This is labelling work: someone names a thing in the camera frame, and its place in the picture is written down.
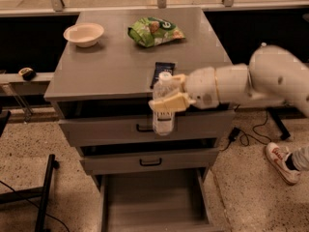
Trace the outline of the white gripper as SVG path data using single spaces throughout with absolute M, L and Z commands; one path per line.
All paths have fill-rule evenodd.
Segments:
M 176 74 L 170 77 L 171 91 L 179 90 L 170 97 L 149 101 L 154 112 L 182 112 L 192 104 L 199 109 L 214 108 L 219 105 L 215 83 L 215 68 L 207 67 L 193 71 L 188 76 Z

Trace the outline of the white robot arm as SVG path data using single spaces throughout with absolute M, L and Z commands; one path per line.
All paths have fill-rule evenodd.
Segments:
M 149 106 L 154 112 L 183 112 L 191 105 L 207 109 L 222 103 L 269 106 L 280 102 L 309 116 L 309 69 L 291 52 L 266 45 L 253 53 L 247 65 L 161 74 Z

